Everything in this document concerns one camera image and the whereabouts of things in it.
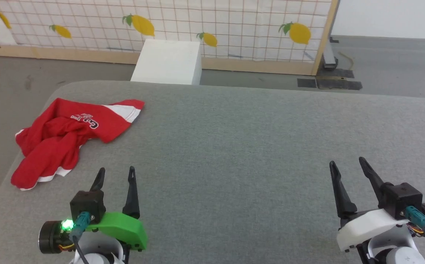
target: yellow lemon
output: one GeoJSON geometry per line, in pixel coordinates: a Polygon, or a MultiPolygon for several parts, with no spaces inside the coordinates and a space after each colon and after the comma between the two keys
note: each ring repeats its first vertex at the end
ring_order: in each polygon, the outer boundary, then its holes
{"type": "Polygon", "coordinates": [[[289,38],[296,43],[300,44],[309,44],[311,37],[310,29],[302,25],[301,23],[288,23],[283,24],[279,27],[278,31],[283,29],[284,34],[286,35],[289,32],[289,38]]]}
{"type": "Polygon", "coordinates": [[[132,26],[139,31],[142,35],[155,37],[155,29],[152,23],[147,19],[140,15],[126,15],[122,18],[122,22],[126,20],[126,24],[132,26]]]}
{"type": "Polygon", "coordinates": [[[50,25],[50,29],[59,34],[61,37],[69,38],[71,39],[72,36],[70,35],[70,31],[67,30],[67,28],[60,26],[60,25],[50,25]]]}
{"type": "Polygon", "coordinates": [[[2,14],[1,12],[0,12],[0,17],[1,17],[1,19],[2,19],[2,21],[4,22],[4,24],[6,24],[6,27],[7,28],[12,28],[11,26],[10,26],[10,23],[8,22],[8,19],[4,16],[4,14],[2,14]]]}
{"type": "Polygon", "coordinates": [[[200,40],[204,40],[204,43],[208,46],[217,47],[217,39],[212,34],[202,32],[198,33],[196,37],[199,37],[200,40]]]}

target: teal connector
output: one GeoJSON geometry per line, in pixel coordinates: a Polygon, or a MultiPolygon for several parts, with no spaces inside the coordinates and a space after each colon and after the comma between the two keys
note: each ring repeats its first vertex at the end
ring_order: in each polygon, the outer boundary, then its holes
{"type": "Polygon", "coordinates": [[[421,228],[425,234],[425,215],[414,206],[405,209],[405,218],[421,228]]]}
{"type": "Polygon", "coordinates": [[[70,241],[75,242],[74,237],[78,241],[82,237],[82,233],[85,231],[91,221],[92,220],[90,219],[89,212],[81,212],[77,217],[77,220],[74,222],[72,231],[70,231],[70,241]]]}

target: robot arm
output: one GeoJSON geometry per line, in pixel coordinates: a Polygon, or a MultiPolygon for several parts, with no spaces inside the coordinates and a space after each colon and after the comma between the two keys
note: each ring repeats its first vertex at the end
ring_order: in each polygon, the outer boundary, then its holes
{"type": "Polygon", "coordinates": [[[71,264],[128,264],[129,251],[146,249],[147,235],[139,221],[139,202],[134,167],[128,175],[128,194],[123,212],[105,212],[101,168],[88,192],[78,191],[70,201],[72,219],[43,224],[38,245],[43,254],[75,251],[71,264]]]}
{"type": "Polygon", "coordinates": [[[358,212],[341,182],[341,174],[330,162],[330,174],[337,214],[340,218],[337,242],[340,250],[356,248],[363,264],[425,264],[413,237],[425,237],[425,203],[422,194],[408,183],[383,182],[369,163],[359,159],[379,201],[378,208],[358,212]]]}

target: black cable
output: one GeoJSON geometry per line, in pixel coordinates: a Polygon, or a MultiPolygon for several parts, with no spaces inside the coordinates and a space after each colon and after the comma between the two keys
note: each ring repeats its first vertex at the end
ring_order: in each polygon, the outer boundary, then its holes
{"type": "Polygon", "coordinates": [[[82,250],[80,249],[79,242],[77,241],[77,237],[73,236],[72,239],[74,241],[75,248],[76,248],[77,252],[79,253],[80,258],[82,259],[82,262],[84,264],[90,264],[87,261],[87,259],[85,258],[85,255],[82,253],[82,250]]]}

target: grid backdrop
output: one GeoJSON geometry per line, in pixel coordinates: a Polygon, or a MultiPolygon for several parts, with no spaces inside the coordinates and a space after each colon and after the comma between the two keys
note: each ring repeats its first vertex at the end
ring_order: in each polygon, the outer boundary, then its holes
{"type": "Polygon", "coordinates": [[[20,45],[113,52],[140,52],[146,39],[200,41],[205,57],[313,63],[331,0],[0,0],[20,45]],[[155,37],[122,22],[145,17],[155,37]],[[282,24],[299,22],[311,32],[309,44],[293,42],[282,24]],[[50,29],[70,31],[65,38],[50,29]],[[196,37],[208,32],[217,47],[196,37]]]}

